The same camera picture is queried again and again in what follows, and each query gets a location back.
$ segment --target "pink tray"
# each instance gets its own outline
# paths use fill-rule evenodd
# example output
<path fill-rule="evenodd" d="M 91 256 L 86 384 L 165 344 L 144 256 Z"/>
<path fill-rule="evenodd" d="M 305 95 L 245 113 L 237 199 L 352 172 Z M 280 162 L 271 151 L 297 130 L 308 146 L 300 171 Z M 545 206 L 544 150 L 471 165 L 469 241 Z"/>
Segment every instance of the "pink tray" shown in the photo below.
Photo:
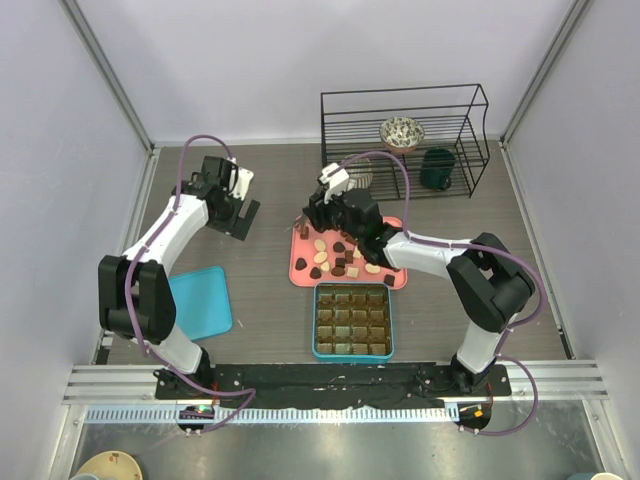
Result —
<path fill-rule="evenodd" d="M 396 217 L 383 217 L 385 222 L 388 222 L 390 225 L 394 227 L 402 226 L 402 222 Z M 355 246 L 350 245 L 345 241 L 344 238 L 340 236 L 339 232 L 334 230 L 327 230 L 324 233 L 316 232 L 311 225 L 309 225 L 309 239 L 302 240 L 300 238 L 300 234 L 294 228 L 293 229 L 293 237 L 291 239 L 291 259 L 289 260 L 289 279 L 291 283 L 298 287 L 315 287 L 318 283 L 322 282 L 348 282 L 348 283 L 383 283 L 385 275 L 395 275 L 396 281 L 393 287 L 389 287 L 392 290 L 400 290 L 407 284 L 407 269 L 402 269 L 399 272 L 394 272 L 393 270 L 389 270 L 386 268 L 380 269 L 380 273 L 371 274 L 364 269 L 366 265 L 366 260 L 364 258 L 354 258 L 353 264 L 347 265 L 348 267 L 356 267 L 358 268 L 358 278 L 347 277 L 347 275 L 343 275 L 342 277 L 336 277 L 331 275 L 331 273 L 323 273 L 322 277 L 314 280 L 309 276 L 309 272 L 313 267 L 320 268 L 320 265 L 316 265 L 313 262 L 313 257 L 317 252 L 316 248 L 313 246 L 313 242 L 316 239 L 321 239 L 325 245 L 327 246 L 326 252 L 329 254 L 327 260 L 331 263 L 331 268 L 335 266 L 337 257 L 344 257 L 344 253 L 336 253 L 333 251 L 333 244 L 336 242 L 342 242 L 348 250 L 353 250 Z M 295 269 L 296 260 L 298 258 L 304 258 L 307 262 L 307 267 L 304 270 L 297 271 Z"/>

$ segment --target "teal container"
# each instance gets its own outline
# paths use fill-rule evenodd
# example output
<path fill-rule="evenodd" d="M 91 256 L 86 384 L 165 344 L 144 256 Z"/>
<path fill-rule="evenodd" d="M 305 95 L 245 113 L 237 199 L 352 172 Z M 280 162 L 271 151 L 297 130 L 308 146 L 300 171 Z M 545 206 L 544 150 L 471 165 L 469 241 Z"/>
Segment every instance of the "teal container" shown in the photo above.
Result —
<path fill-rule="evenodd" d="M 432 190 L 447 190 L 451 187 L 451 173 L 455 165 L 456 157 L 449 150 L 427 150 L 420 167 L 420 185 Z"/>
<path fill-rule="evenodd" d="M 384 283 L 319 283 L 312 350 L 322 362 L 386 363 L 393 356 L 390 290 Z"/>

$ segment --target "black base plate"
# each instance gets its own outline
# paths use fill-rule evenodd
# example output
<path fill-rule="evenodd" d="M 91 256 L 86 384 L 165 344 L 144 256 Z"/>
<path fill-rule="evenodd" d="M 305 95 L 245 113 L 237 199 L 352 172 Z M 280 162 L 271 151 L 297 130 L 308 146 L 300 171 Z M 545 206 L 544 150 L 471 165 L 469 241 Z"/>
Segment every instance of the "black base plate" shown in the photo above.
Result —
<path fill-rule="evenodd" d="M 441 397 L 487 397 L 486 384 L 463 395 L 452 384 L 450 367 L 435 363 L 385 365 L 275 364 L 216 365 L 212 367 L 219 391 L 253 387 L 256 398 L 249 408 L 335 409 L 364 405 L 380 409 L 441 407 Z M 494 397 L 511 395 L 507 369 L 491 367 L 488 375 Z M 158 400 L 182 400 L 167 387 L 156 386 Z M 197 398 L 208 398 L 206 395 Z M 243 398 L 220 399 L 224 407 L 237 407 Z"/>

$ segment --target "robotic arm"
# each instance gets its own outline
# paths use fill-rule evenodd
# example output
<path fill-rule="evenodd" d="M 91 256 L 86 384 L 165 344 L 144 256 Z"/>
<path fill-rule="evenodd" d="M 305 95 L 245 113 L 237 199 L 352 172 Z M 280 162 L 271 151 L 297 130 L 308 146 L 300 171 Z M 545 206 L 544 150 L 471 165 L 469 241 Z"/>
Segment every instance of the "robotic arm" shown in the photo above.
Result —
<path fill-rule="evenodd" d="M 244 217 L 240 216 L 252 179 L 253 172 L 238 167 L 235 159 L 205 157 L 201 171 L 182 182 L 178 207 L 174 207 L 174 188 L 167 207 L 149 231 L 122 256 L 105 256 L 98 267 L 100 325 L 136 342 L 125 301 L 125 277 L 140 249 L 146 250 L 136 265 L 132 285 L 145 343 L 203 386 L 211 385 L 209 355 L 176 325 L 168 275 L 180 252 L 204 226 L 239 240 L 246 238 L 260 206 L 252 200 Z M 160 230 L 169 215 L 173 215 L 171 222 Z M 162 370 L 161 375 L 167 382 L 181 384 L 168 370 Z M 188 388 L 184 391 L 198 393 Z"/>
<path fill-rule="evenodd" d="M 464 341 L 451 362 L 453 380 L 464 393 L 484 386 L 503 332 L 535 292 L 531 278 L 522 268 L 497 255 L 428 246 L 407 238 L 402 229 L 383 222 L 368 190 L 348 189 L 349 174 L 335 163 L 322 170 L 318 183 L 320 186 L 303 208 L 315 230 L 348 233 L 357 240 L 365 259 L 374 265 L 420 270 L 453 283 L 470 318 Z M 462 241 L 420 238 L 448 244 L 475 243 L 507 251 L 489 233 Z"/>

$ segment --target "perforated metal strip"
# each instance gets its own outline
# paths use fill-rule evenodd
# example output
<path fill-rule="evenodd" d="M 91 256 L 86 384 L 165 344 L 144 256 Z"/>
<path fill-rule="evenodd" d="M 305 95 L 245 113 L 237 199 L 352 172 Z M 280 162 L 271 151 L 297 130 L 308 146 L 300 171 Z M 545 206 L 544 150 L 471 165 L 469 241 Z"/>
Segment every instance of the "perforated metal strip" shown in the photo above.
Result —
<path fill-rule="evenodd" d="M 174 423 L 186 405 L 92 405 L 86 424 Z M 233 412 L 230 408 L 216 408 L 214 420 L 180 420 L 184 424 L 219 422 Z M 283 410 L 247 409 L 232 420 L 235 424 L 291 424 L 291 423 L 401 423 L 451 422 L 458 420 L 458 405 L 447 403 L 445 408 L 411 410 L 378 410 L 371 407 L 346 410 Z"/>

